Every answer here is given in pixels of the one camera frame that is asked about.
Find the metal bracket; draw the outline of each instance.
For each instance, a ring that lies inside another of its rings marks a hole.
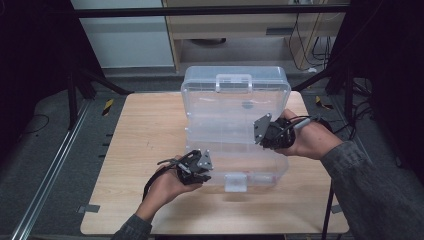
[[[271,122],[272,114],[268,113],[265,116],[259,118],[253,123],[255,133],[255,144],[258,144],[265,137],[266,130],[268,129],[269,123]]]
[[[213,170],[212,161],[209,156],[209,150],[206,150],[203,153],[202,157],[200,157],[200,160],[197,162],[197,166],[206,170]]]
[[[86,213],[86,212],[98,213],[99,209],[100,209],[99,205],[87,204],[85,206],[79,206],[78,209],[77,209],[77,213]]]

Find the box handle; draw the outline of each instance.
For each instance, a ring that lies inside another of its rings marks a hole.
[[[218,74],[215,91],[217,93],[251,93],[253,91],[250,74]]]

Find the black strap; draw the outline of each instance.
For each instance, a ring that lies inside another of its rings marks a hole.
[[[149,181],[146,183],[146,186],[144,186],[144,193],[143,193],[143,201],[144,198],[146,198],[147,193],[149,192],[150,187],[152,186],[153,182],[162,174],[164,174],[166,171],[168,171],[169,169],[172,169],[174,167],[174,165],[169,165],[166,167],[163,167],[161,169],[159,169],[157,172],[155,172],[155,174],[153,174],[153,176],[149,179]]]

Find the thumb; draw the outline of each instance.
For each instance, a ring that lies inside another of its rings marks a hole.
[[[286,108],[284,109],[283,117],[288,120],[288,119],[297,117],[297,115],[294,112],[292,112],[290,109]]]

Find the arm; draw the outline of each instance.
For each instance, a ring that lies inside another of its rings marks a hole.
[[[284,117],[294,117],[290,110]],[[276,152],[321,159],[355,239],[420,239],[423,207],[376,169],[352,142],[342,142],[319,123],[296,132],[288,149]]]
[[[151,222],[156,212],[178,195],[194,191],[201,186],[202,184],[184,185],[178,179],[175,170],[166,171],[153,182],[149,193],[139,205],[137,211],[122,225],[112,239],[147,240],[152,230]]]

